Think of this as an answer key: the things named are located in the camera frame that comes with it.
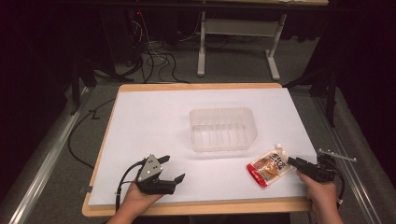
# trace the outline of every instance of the wooden table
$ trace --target wooden table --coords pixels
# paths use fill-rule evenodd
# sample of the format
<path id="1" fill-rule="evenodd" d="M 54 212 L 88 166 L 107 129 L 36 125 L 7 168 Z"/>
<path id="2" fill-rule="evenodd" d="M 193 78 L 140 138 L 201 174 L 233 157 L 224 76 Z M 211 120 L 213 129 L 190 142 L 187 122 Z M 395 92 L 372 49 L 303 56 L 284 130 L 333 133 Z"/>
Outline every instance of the wooden table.
<path id="1" fill-rule="evenodd" d="M 276 83 L 242 83 L 242 84 L 132 84 L 123 85 L 123 91 L 181 91 L 181 90 L 225 90 L 225 89 L 261 89 L 281 88 Z M 95 168 L 92 173 L 90 186 L 93 186 L 99 163 L 101 161 L 104 144 L 100 149 Z M 113 216 L 115 205 L 89 206 L 91 194 L 88 192 L 82 207 L 82 213 L 87 217 Z M 305 197 L 234 200 L 226 202 L 199 202 L 199 203 L 159 203 L 152 205 L 144 216 L 173 216 L 173 215 L 205 215 L 205 214 L 248 214 L 274 212 L 301 212 L 310 211 L 311 202 Z"/>

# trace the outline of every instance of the white metal stand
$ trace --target white metal stand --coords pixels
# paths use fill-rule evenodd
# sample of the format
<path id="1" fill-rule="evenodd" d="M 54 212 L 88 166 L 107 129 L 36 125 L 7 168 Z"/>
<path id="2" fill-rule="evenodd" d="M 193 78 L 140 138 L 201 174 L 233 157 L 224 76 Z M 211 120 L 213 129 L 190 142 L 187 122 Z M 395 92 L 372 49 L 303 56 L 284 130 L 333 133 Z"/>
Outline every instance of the white metal stand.
<path id="1" fill-rule="evenodd" d="M 253 35 L 253 36 L 273 36 L 271 49 L 265 51 L 265 56 L 270 67 L 273 80 L 280 80 L 277 72 L 274 54 L 283 26 L 286 14 L 282 14 L 279 21 L 238 21 L 238 20 L 217 20 L 207 19 L 203 11 L 201 17 L 201 46 L 198 57 L 198 77 L 205 75 L 205 35 Z"/>

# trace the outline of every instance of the gray carpet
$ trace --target gray carpet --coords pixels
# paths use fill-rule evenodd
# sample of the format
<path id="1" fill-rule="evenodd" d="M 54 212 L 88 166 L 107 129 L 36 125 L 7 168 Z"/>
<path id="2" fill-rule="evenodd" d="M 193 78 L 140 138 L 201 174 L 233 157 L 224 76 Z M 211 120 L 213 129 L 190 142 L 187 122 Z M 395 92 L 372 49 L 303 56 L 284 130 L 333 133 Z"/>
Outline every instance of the gray carpet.
<path id="1" fill-rule="evenodd" d="M 279 43 L 275 58 L 281 76 L 281 84 L 288 83 L 302 74 L 316 43 L 317 41 L 299 43 L 296 39 Z M 223 39 L 209 40 L 208 46 L 211 48 L 208 48 L 206 52 L 205 77 L 196 76 L 198 59 L 196 42 L 185 42 L 183 45 L 178 45 L 177 48 L 153 43 L 153 47 L 156 49 L 156 55 L 153 57 L 158 65 L 165 61 L 161 59 L 162 53 L 173 53 L 177 62 L 175 77 L 191 83 L 272 82 L 269 68 L 263 57 L 262 47 L 269 44 L 269 39 L 252 41 L 251 37 L 238 37 L 228 41 L 225 46 L 223 46 L 224 44 Z M 123 64 L 118 64 L 117 68 L 120 73 L 128 69 Z M 163 69 L 160 65 L 155 66 L 148 83 L 173 81 L 172 69 L 172 63 Z M 144 75 L 146 77 L 149 75 L 149 70 L 150 66 L 145 64 Z M 136 83 L 141 83 L 142 76 L 141 71 L 138 71 L 130 77 L 133 77 Z M 87 115 L 89 110 L 114 98 L 120 85 L 119 82 L 101 78 L 98 78 L 98 83 L 98 86 L 91 90 L 87 104 L 81 109 L 79 120 Z M 343 219 L 346 223 L 358 224 L 380 223 L 378 220 L 381 220 L 382 223 L 395 223 L 396 215 L 392 210 L 396 205 L 395 190 L 361 134 L 359 125 L 350 115 L 342 94 L 337 92 L 335 128 L 333 129 L 329 128 L 322 117 L 323 112 L 318 105 L 321 99 L 311 98 L 306 91 L 307 88 L 298 87 L 296 88 L 298 90 L 291 91 L 291 95 L 314 147 L 316 149 L 334 149 L 340 147 L 341 142 L 348 156 L 358 158 L 358 162 L 353 164 L 353 168 L 363 187 L 359 185 L 358 190 L 360 191 L 357 192 L 350 187 L 350 184 L 353 186 L 356 180 L 348 179 L 345 202 L 340 208 Z M 99 119 L 92 119 L 89 116 L 81 122 L 72 135 L 71 148 L 89 164 L 94 164 L 97 158 L 112 105 L 113 102 L 99 108 L 96 113 L 96 117 Z M 60 120 L 59 124 L 55 124 L 57 127 L 53 127 L 54 132 L 62 127 L 62 118 Z M 40 162 L 45 159 L 46 153 L 49 151 L 46 148 L 48 144 L 44 142 L 37 149 L 15 187 L 2 203 L 0 223 L 7 223 L 11 219 L 13 211 L 17 208 L 24 192 L 34 178 Z M 343 170 L 349 170 L 349 164 L 337 162 Z M 106 217 L 92 218 L 84 217 L 81 214 L 81 206 L 85 197 L 84 187 L 89 184 L 91 175 L 92 169 L 76 161 L 65 146 L 26 223 L 101 223 L 106 221 Z M 365 195 L 359 195 L 362 192 L 368 195 L 368 200 L 361 199 L 365 197 Z M 370 217 L 375 214 L 371 210 L 370 203 L 378 217 Z M 367 204 L 370 205 L 368 206 L 370 211 L 364 212 Z M 290 217 L 293 224 L 308 223 L 306 213 L 293 213 Z"/>

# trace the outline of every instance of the snack bag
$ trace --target snack bag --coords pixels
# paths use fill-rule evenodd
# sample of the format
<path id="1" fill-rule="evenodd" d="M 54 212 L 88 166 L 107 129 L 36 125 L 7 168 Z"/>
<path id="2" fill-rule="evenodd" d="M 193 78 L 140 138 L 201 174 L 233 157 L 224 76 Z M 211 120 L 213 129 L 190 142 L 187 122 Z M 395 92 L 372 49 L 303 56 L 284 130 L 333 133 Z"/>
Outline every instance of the snack bag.
<path id="1" fill-rule="evenodd" d="M 289 172 L 292 167 L 287 164 L 288 155 L 280 144 L 247 165 L 247 170 L 261 187 L 266 187 Z"/>

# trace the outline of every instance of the dark background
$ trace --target dark background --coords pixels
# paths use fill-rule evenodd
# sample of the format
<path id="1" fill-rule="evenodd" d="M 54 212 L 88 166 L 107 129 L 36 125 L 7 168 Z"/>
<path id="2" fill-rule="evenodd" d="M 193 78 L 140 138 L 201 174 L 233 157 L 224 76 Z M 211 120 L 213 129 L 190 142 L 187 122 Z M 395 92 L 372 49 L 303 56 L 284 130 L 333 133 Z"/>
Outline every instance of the dark background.
<path id="1" fill-rule="evenodd" d="M 392 11 L 395 7 L 382 1 L 375 2 L 377 4 L 366 8 L 366 16 L 333 17 L 325 31 L 323 27 L 328 22 L 325 15 L 290 15 L 282 38 L 297 35 L 304 41 L 322 36 L 306 68 L 305 73 L 308 74 L 327 66 L 337 47 L 349 35 L 353 35 L 352 41 L 346 42 L 344 51 L 339 54 L 345 57 L 336 70 L 338 86 L 373 152 L 395 185 L 395 174 L 392 172 L 392 164 L 396 160 L 396 44 L 393 40 L 396 36 L 396 18 Z M 331 3 L 332 7 L 339 7 L 334 1 Z M 175 31 L 188 34 L 195 27 L 196 19 L 192 23 L 186 22 L 193 16 L 191 13 L 157 12 L 145 12 L 148 24 L 151 25 L 152 33 L 171 44 L 176 44 Z M 115 19 L 120 24 L 121 32 L 109 33 L 106 23 L 114 22 L 108 18 L 111 13 L 97 9 L 80 11 L 79 16 L 89 18 L 85 23 L 76 22 L 76 18 L 70 18 L 71 15 L 66 14 L 69 17 L 66 17 L 67 21 L 73 21 L 77 31 L 85 31 L 81 35 L 81 32 L 64 32 L 70 29 L 65 23 L 64 11 L 55 7 L 52 1 L 6 1 L 0 4 L 0 200 L 3 200 L 23 165 L 63 111 L 66 104 L 64 90 L 70 83 L 76 54 L 106 67 L 111 67 L 116 61 L 127 61 L 131 57 L 116 50 L 119 47 L 117 43 L 124 46 L 130 46 L 131 43 L 122 36 L 127 32 L 123 17 Z M 251 16 L 254 17 L 241 14 L 238 18 Z M 155 21 L 162 18 L 169 18 L 167 26 L 159 26 L 158 23 L 155 25 Z M 87 24 L 91 25 L 90 29 L 86 28 Z M 101 54 L 103 57 L 95 59 L 88 47 L 101 48 L 101 52 L 105 53 Z"/>

